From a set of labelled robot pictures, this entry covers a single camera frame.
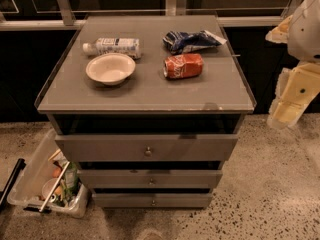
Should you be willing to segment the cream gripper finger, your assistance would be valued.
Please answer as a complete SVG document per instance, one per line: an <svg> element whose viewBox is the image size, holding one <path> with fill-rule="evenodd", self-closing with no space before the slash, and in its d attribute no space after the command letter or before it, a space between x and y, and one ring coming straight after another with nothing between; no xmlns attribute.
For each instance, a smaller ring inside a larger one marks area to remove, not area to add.
<svg viewBox="0 0 320 240"><path fill-rule="evenodd" d="M271 128L291 127L302 115L302 105L297 103L293 89L294 75L293 70L284 68L278 77L275 98L270 105L267 118L267 124Z"/></svg>
<svg viewBox="0 0 320 240"><path fill-rule="evenodd" d="M292 15L285 18L280 24L267 33L265 39L272 43L286 44L288 42L289 25L291 20Z"/></svg>

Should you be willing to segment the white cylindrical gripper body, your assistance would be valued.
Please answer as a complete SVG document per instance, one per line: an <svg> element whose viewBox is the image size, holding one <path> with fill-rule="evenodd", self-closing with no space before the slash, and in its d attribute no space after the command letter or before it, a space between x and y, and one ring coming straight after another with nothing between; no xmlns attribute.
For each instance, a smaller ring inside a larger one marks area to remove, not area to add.
<svg viewBox="0 0 320 240"><path fill-rule="evenodd" d="M320 92L320 65L299 64L289 72L289 79L281 95L286 105L307 107Z"/></svg>

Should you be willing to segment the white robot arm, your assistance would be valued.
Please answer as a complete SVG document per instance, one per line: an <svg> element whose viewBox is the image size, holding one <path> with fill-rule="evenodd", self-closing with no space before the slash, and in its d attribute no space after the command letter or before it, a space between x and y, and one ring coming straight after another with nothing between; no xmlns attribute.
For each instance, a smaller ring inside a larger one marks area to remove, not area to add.
<svg viewBox="0 0 320 240"><path fill-rule="evenodd" d="M320 93L320 0L304 0L265 39L286 43L288 54L299 60L293 69L282 69L267 120L275 129L292 127Z"/></svg>

